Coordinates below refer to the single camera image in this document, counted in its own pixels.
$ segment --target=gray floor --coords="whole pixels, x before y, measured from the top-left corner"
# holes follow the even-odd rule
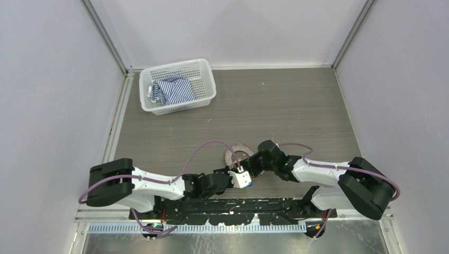
[[[131,87],[115,158],[131,158],[148,172],[177,175],[201,143],[224,139],[257,149],[264,140],[312,146],[310,159],[348,161],[359,156],[357,142],[330,68],[217,70],[217,96],[206,107],[156,116],[142,110],[139,75]],[[302,155],[298,147],[285,153]],[[202,149],[188,173],[224,166],[221,144]],[[280,180],[265,173],[253,187],[229,189],[220,197],[300,197],[312,184]]]

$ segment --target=blue striped cloth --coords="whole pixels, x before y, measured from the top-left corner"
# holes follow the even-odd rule
[[[190,81],[177,73],[163,79],[154,80],[148,97],[153,103],[159,100],[162,106],[196,99]]]

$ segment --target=white plastic basket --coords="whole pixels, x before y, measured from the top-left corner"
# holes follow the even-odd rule
[[[162,106],[159,101],[157,103],[152,103],[147,96],[148,88],[152,85],[151,81],[168,77],[174,73],[177,73],[190,81],[196,99],[194,101],[168,106]],[[196,59],[147,68],[140,73],[139,89],[142,109],[152,112],[155,115],[163,115],[176,111],[188,110],[190,108],[207,106],[217,94],[212,70],[208,61],[205,59]]]

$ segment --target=gear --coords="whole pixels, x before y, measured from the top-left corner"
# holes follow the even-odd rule
[[[253,149],[251,149],[249,146],[247,146],[245,144],[236,144],[236,145],[232,146],[232,149],[234,150],[234,152],[246,153],[250,157],[256,153]],[[225,157],[224,163],[226,164],[226,166],[229,166],[230,168],[232,168],[236,161],[233,160],[231,150],[228,149],[225,152],[224,157]]]

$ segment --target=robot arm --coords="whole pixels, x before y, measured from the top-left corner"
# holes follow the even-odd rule
[[[385,181],[371,175],[336,169],[337,166],[362,168],[380,172],[363,158],[351,162],[332,164],[303,160],[300,156],[286,156],[278,145],[267,140],[258,146],[258,152],[240,162],[241,168],[225,167],[211,174],[184,174],[175,177],[156,175],[132,166],[131,159],[111,161],[91,169],[89,186],[115,175],[133,175],[137,178],[120,178],[109,181],[89,193],[88,206],[122,204],[146,213],[154,208],[155,196],[170,200],[207,199],[224,193],[226,188],[244,188],[263,171],[273,171],[285,181],[316,182],[332,187],[313,187],[307,199],[318,210],[330,208],[355,208],[361,214],[378,220],[387,208],[394,189]],[[312,165],[328,165],[329,168]],[[151,178],[170,181],[169,184],[143,180]]]

